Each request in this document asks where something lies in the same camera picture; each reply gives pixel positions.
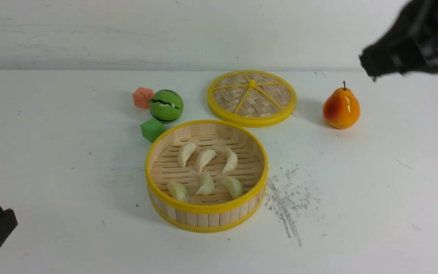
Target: foam block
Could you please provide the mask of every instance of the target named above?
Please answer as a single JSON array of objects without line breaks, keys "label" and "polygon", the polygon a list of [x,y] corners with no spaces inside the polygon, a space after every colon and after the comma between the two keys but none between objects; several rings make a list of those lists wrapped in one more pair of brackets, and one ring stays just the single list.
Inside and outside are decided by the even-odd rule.
[{"label": "foam block", "polygon": [[141,134],[150,142],[155,142],[155,140],[165,132],[165,128],[160,121],[155,118],[141,124]]},{"label": "foam block", "polygon": [[140,108],[149,109],[150,100],[153,97],[153,90],[139,87],[133,93],[134,105]]}]

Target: green ball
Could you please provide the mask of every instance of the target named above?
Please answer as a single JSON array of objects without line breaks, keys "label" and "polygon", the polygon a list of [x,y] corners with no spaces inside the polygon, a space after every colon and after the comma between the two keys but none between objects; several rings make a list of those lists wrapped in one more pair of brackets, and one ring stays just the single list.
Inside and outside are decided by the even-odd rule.
[{"label": "green ball", "polygon": [[151,116],[164,124],[177,120],[182,112],[184,112],[184,101],[173,90],[159,90],[150,100]]}]

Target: green cube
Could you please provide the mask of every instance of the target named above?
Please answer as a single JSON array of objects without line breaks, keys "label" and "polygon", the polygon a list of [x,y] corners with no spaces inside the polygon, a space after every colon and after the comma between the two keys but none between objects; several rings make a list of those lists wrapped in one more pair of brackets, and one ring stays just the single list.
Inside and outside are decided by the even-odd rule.
[{"label": "green cube", "polygon": [[155,142],[155,140],[165,132],[165,128],[160,121],[155,118],[141,124],[141,134],[150,142]]}]

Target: orange cube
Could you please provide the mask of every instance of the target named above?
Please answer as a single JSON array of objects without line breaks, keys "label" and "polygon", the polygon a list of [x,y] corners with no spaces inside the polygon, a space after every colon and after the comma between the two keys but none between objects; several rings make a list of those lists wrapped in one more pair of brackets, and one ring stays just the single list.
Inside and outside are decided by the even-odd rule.
[{"label": "orange cube", "polygon": [[149,109],[152,97],[153,90],[140,87],[133,93],[134,105],[140,108]]}]

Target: yellow rim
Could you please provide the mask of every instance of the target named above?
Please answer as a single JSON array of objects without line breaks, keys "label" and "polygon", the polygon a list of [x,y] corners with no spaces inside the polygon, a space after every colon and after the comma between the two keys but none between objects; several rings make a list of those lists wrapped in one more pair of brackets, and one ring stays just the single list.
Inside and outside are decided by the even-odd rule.
[{"label": "yellow rim", "polygon": [[[257,184],[247,193],[245,193],[243,196],[234,199],[232,201],[228,201],[226,203],[221,203],[221,204],[215,204],[215,205],[194,205],[194,204],[188,204],[188,203],[184,203],[178,200],[175,200],[174,198],[168,196],[167,194],[165,194],[163,191],[161,191],[158,186],[153,182],[153,179],[151,178],[151,174],[150,174],[150,170],[151,170],[151,166],[150,166],[150,158],[151,158],[151,152],[155,149],[155,146],[160,142],[160,140],[162,140],[167,134],[169,134],[170,132],[177,130],[179,128],[188,126],[188,125],[192,125],[192,124],[198,124],[198,123],[216,123],[216,124],[222,124],[222,125],[227,125],[230,127],[234,127],[237,128],[238,130],[241,130],[242,132],[245,132],[247,135],[249,135],[249,137],[251,137],[255,142],[257,142],[259,148],[261,149],[261,153],[263,154],[263,158],[265,159],[265,164],[264,164],[264,169],[263,169],[263,173],[261,174],[260,179],[258,180]],[[250,198],[252,198],[253,196],[256,196],[258,193],[260,193],[261,189],[265,186],[266,184],[266,177],[268,175],[268,158],[266,156],[266,151],[263,148],[263,145],[259,142],[259,140],[253,135],[251,134],[249,131],[245,130],[244,128],[232,124],[232,123],[228,123],[228,122],[224,122],[224,121],[219,121],[219,120],[197,120],[197,121],[191,121],[188,123],[184,123],[181,125],[178,125],[176,127],[173,127],[169,130],[167,130],[165,133],[163,133],[162,135],[160,135],[160,137],[158,137],[155,142],[153,142],[153,144],[151,144],[151,148],[148,151],[148,155],[146,156],[146,163],[144,164],[144,171],[146,174],[146,180],[148,182],[148,187],[153,191],[153,193],[155,193],[158,198],[160,198],[160,200],[162,200],[165,204],[174,207],[175,209],[184,211],[186,213],[196,213],[196,214],[215,214],[215,213],[222,213],[222,212],[226,212],[229,210],[233,210],[235,208],[237,208],[238,206],[243,205],[244,203],[246,203],[247,201],[249,201]]]},{"label": "yellow rim", "polygon": [[214,227],[195,227],[195,226],[189,226],[189,225],[186,225],[186,224],[179,223],[176,220],[174,220],[174,219],[170,218],[169,216],[167,216],[165,213],[161,212],[160,209],[158,208],[158,206],[155,203],[153,203],[153,200],[151,199],[151,197],[150,197],[150,200],[151,200],[151,205],[153,205],[153,208],[160,215],[160,217],[165,219],[165,221],[169,222],[170,224],[172,224],[172,225],[174,225],[174,226],[176,226],[178,228],[191,231],[191,232],[214,233],[214,232],[221,232],[221,231],[225,231],[225,230],[231,229],[233,227],[236,227],[236,226],[242,224],[246,220],[248,220],[256,212],[256,210],[258,210],[259,206],[261,205],[261,203],[263,201],[263,197],[264,196],[265,195],[263,195],[263,196],[261,196],[259,198],[258,204],[255,205],[255,207],[250,212],[248,212],[248,214],[246,214],[244,217],[238,219],[235,222],[231,222],[230,224],[227,224],[227,225],[224,225],[224,226],[214,226]]},{"label": "yellow rim", "polygon": [[[275,102],[270,96],[268,96],[266,93],[262,92],[260,89],[256,88],[256,86],[253,86],[253,87],[248,88],[247,92],[245,93],[245,95],[241,99],[240,104],[238,105],[238,107],[236,108],[236,111],[234,111],[234,113],[226,111],[224,108],[222,108],[221,106],[219,106],[216,103],[212,93],[214,90],[216,90],[214,87],[216,86],[216,84],[219,81],[221,81],[223,78],[226,78],[228,76],[231,76],[231,75],[237,74],[237,73],[243,73],[247,80],[248,80],[248,77],[246,76],[246,73],[262,73],[262,74],[265,74],[265,75],[268,75],[268,76],[271,76],[273,78],[278,79],[280,81],[279,83],[264,83],[264,84],[258,84],[258,85],[270,85],[270,84],[283,84],[283,85],[285,85],[288,88],[288,90],[290,91],[290,102],[288,103],[288,105],[285,108],[282,109],[277,104],[277,102]],[[228,87],[236,87],[236,86],[247,87],[248,85],[234,85],[234,86],[228,86]],[[244,116],[237,115],[236,113],[238,112],[241,104],[243,103],[244,99],[246,98],[246,95],[248,95],[248,92],[250,92],[251,89],[254,89],[257,92],[260,92],[263,96],[265,96],[273,104],[275,104],[278,108],[280,108],[282,110],[280,112],[278,112],[272,116],[268,116],[268,117],[244,117]],[[240,71],[233,71],[230,73],[226,73],[226,74],[218,77],[216,80],[214,80],[211,83],[211,85],[209,86],[209,88],[207,89],[207,104],[209,105],[209,108],[211,109],[212,113],[214,113],[214,115],[216,115],[221,120],[224,120],[224,121],[227,121],[230,123],[234,123],[236,125],[243,126],[243,127],[266,127],[266,126],[271,126],[271,125],[280,123],[281,121],[285,120],[286,118],[288,118],[292,114],[296,103],[297,103],[297,96],[295,95],[294,89],[287,81],[285,81],[283,78],[280,78],[274,74],[264,72],[264,71],[258,71],[258,70],[240,70]]]}]

